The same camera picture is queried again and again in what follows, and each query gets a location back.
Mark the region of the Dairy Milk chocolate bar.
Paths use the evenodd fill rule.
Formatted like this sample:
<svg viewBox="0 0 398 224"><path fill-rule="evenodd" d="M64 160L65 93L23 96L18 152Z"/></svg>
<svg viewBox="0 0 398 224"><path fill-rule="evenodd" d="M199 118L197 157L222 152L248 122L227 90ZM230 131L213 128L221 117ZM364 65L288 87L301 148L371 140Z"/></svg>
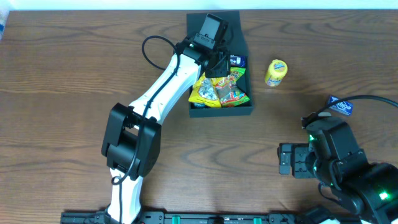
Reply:
<svg viewBox="0 0 398 224"><path fill-rule="evenodd" d="M246 68L247 58L244 55L231 55L229 60L231 67Z"/></svg>

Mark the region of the green Haribo gummy bag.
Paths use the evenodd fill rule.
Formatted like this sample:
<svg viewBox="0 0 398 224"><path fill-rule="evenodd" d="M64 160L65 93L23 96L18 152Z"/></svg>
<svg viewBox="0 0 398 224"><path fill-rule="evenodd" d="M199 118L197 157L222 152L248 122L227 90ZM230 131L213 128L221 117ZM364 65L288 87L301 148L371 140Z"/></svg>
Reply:
<svg viewBox="0 0 398 224"><path fill-rule="evenodd" d="M245 72L245 68L232 67L227 77L211 79L222 107L235 107L250 101L247 94L237 85L237 81L244 76Z"/></svg>

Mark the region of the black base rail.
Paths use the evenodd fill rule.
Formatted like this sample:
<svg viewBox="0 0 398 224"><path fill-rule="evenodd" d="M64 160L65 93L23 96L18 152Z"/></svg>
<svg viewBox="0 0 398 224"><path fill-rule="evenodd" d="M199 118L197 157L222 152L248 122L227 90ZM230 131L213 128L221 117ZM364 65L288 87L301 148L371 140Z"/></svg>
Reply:
<svg viewBox="0 0 398 224"><path fill-rule="evenodd" d="M60 217L60 224L112 224L116 222L104 212L64 212ZM135 224L305 224L308 222L301 215L286 213L223 215L164 212L143 212L133 221Z"/></svg>

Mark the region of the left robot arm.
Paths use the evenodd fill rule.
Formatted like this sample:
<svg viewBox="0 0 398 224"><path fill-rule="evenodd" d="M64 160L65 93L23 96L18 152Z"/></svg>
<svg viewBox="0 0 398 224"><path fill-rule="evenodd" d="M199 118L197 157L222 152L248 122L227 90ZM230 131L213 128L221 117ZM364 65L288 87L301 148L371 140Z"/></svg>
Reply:
<svg viewBox="0 0 398 224"><path fill-rule="evenodd" d="M113 106L101 148L113 185L107 223L137 221L143 179L159 156L164 119L202 74L225 77L229 70L228 48L177 44L168 66L142 96Z"/></svg>

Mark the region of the blue Oreo cookie pack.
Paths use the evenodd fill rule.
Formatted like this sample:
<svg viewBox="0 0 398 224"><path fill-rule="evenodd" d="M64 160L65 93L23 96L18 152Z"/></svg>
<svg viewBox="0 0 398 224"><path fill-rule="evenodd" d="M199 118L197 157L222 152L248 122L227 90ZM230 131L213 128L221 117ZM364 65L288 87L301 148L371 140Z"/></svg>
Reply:
<svg viewBox="0 0 398 224"><path fill-rule="evenodd" d="M195 108L206 108L206 105L203 103L193 103L193 106Z"/></svg>

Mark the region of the blue Eclipse mint box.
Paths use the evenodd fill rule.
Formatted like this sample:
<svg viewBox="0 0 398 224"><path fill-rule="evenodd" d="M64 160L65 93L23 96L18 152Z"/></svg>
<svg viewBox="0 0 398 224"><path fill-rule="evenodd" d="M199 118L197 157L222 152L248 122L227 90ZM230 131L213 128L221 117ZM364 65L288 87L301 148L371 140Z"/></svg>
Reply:
<svg viewBox="0 0 398 224"><path fill-rule="evenodd" d="M329 105L329 104L333 103L334 101L338 101L338 100L340 100L338 97L330 95L328 97L327 104ZM353 108L354 108L354 105L351 102L349 102L349 101L342 101L340 103L337 103L335 105L331 105L329 107L329 109L331 109L333 111L336 111L338 113L341 113L343 115L346 115L346 116L352 115Z"/></svg>

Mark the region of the dark green open box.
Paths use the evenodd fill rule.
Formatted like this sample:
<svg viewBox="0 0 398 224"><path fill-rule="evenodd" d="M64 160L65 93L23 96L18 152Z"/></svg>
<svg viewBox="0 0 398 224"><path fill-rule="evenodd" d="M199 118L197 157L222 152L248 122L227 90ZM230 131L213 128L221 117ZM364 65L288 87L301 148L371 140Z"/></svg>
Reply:
<svg viewBox="0 0 398 224"><path fill-rule="evenodd" d="M191 118L206 118L250 115L254 109L254 103L252 100L251 71L248 65L249 51L241 28L239 11L220 11L212 12L212 14L229 22L224 38L229 42L231 54L246 56L245 74L237 80L236 85L250 100L241 105L229 108L197 108L193 103L189 103L189 116Z"/></svg>

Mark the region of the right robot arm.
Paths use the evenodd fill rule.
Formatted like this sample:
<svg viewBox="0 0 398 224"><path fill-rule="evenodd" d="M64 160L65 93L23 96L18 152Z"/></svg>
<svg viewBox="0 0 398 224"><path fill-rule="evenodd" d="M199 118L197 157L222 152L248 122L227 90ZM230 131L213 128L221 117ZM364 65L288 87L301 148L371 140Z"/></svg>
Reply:
<svg viewBox="0 0 398 224"><path fill-rule="evenodd" d="M332 199L369 223L397 221L397 167L369 163L360 148L339 155L315 143L281 143L277 148L279 173L296 179L315 178L318 189L329 187Z"/></svg>

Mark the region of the yellow candy bottle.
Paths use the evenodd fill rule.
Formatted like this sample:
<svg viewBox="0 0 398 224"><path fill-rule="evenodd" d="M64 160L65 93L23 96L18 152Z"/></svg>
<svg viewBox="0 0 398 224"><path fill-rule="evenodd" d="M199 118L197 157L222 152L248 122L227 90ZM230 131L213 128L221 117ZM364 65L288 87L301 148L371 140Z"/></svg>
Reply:
<svg viewBox="0 0 398 224"><path fill-rule="evenodd" d="M273 60L266 72L265 83L268 86L278 86L286 76L287 71L288 66L283 60Z"/></svg>

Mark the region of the yellow snack bag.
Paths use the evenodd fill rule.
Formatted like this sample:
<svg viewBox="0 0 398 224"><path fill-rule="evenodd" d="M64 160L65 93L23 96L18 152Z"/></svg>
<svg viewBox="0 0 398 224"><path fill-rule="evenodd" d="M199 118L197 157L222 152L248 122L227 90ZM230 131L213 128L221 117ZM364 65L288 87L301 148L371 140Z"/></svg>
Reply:
<svg viewBox="0 0 398 224"><path fill-rule="evenodd" d="M190 103L204 104L210 108L220 108L221 102L217 94L216 84L221 78L207 78L203 74L192 86L188 101Z"/></svg>

